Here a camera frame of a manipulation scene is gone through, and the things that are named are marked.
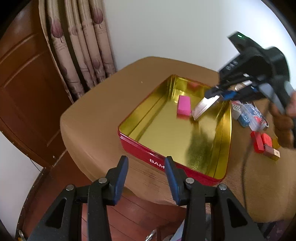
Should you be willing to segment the person right hand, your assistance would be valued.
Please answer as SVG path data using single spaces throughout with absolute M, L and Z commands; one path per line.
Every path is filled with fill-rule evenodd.
M 270 104 L 269 112 L 273 117 L 274 132 L 278 138 L 278 143 L 283 148 L 295 149 L 295 136 L 292 132 L 295 118 L 295 91 L 290 98 L 286 114 L 282 115 L 274 103 Z

